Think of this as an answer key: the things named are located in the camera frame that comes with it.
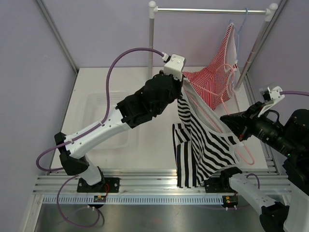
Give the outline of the pink plastic hanger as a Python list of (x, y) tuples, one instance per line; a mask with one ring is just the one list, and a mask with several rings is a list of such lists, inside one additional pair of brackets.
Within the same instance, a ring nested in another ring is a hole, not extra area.
[[(217, 68), (215, 74), (217, 74), (218, 71), (219, 71), (222, 67), (225, 67), (225, 66), (227, 66), (227, 67), (230, 68), (230, 70), (231, 70), (231, 72), (232, 72), (232, 80), (234, 80), (234, 77), (235, 77), (235, 69), (234, 69), (233, 66), (231, 66), (231, 65), (229, 65), (229, 64), (226, 64), (226, 63), (220, 65), (220, 66)], [(224, 95), (225, 91), (226, 91), (227, 93), (228, 93), (228, 91), (229, 91), (229, 88), (228, 88), (228, 87), (229, 87), (229, 82), (228, 82), (228, 81), (227, 81), (227, 84), (226, 84), (225, 88), (223, 88), (223, 90), (222, 90), (219, 94), (216, 94), (216, 93), (214, 93), (214, 92), (211, 92), (211, 91), (207, 90), (206, 88), (203, 88), (202, 86), (198, 85), (197, 83), (191, 82), (191, 81), (190, 81), (188, 78), (186, 78), (186, 77), (184, 78), (184, 80), (186, 80), (188, 83), (190, 83), (190, 84), (192, 84), (193, 86), (196, 86), (196, 87), (202, 89), (203, 91), (205, 91), (205, 92), (207, 92), (207, 93), (209, 93), (209, 94), (212, 94), (212, 95), (214, 95), (214, 96), (217, 96), (217, 97), (220, 99), (221, 104), (223, 105), (223, 107), (224, 107), (226, 113), (227, 113), (228, 115), (230, 115), (230, 112), (229, 112), (229, 110), (228, 110), (228, 108), (227, 108), (227, 106), (226, 106), (226, 103), (225, 103), (225, 101), (223, 100), (223, 95)], [(248, 149), (248, 147), (247, 147), (246, 145), (244, 145), (244, 147), (245, 147), (247, 153), (249, 154), (249, 156), (251, 157), (252, 162), (249, 162), (238, 150), (236, 150), (236, 152), (238, 153), (238, 155), (239, 155), (248, 165), (252, 166), (252, 165), (255, 164), (255, 159), (254, 159), (253, 155), (251, 154), (250, 150)]]

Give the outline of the black white striped tank top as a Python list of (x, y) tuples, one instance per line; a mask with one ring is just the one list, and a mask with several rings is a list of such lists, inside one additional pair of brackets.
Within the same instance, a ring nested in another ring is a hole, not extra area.
[(180, 122), (172, 125), (172, 136), (179, 188), (198, 187), (240, 162), (237, 149), (243, 144), (187, 82), (177, 110)]

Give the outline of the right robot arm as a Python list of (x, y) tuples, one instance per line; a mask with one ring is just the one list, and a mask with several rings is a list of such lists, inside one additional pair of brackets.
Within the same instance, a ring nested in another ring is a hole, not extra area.
[(266, 232), (307, 232), (309, 230), (309, 111), (295, 110), (285, 124), (280, 114), (265, 103), (257, 102), (246, 111), (221, 116), (236, 137), (245, 141), (255, 137), (285, 159), (282, 169), (290, 182), (291, 199), (284, 205), (267, 196), (248, 180), (239, 168), (222, 170), (218, 177), (205, 181), (207, 193), (229, 193), (223, 198), (227, 209), (236, 207), (240, 194), (257, 212)]

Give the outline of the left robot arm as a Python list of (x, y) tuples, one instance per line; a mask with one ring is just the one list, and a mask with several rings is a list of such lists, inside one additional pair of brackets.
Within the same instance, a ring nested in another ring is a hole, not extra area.
[(110, 108), (110, 96), (107, 95), (104, 118), (77, 132), (59, 132), (55, 135), (62, 169), (69, 176), (79, 176), (93, 192), (100, 192), (104, 188), (104, 175), (89, 160), (87, 153), (108, 139), (134, 130), (162, 115), (169, 104), (180, 99), (182, 85), (182, 79), (160, 71), (114, 108)]

